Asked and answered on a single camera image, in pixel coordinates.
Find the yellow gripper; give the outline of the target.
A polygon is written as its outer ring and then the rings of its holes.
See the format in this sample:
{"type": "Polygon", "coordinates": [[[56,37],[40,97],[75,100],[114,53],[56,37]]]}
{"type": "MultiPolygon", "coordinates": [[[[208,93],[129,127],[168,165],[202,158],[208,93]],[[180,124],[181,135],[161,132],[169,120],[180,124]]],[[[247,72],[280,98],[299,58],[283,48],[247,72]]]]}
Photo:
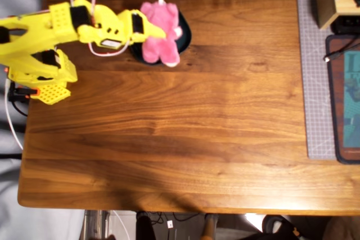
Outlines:
{"type": "Polygon", "coordinates": [[[162,28],[148,22],[139,10],[124,10],[118,14],[118,19],[122,23],[120,32],[123,42],[128,42],[129,45],[143,43],[149,37],[160,39],[167,37],[162,28]]]}

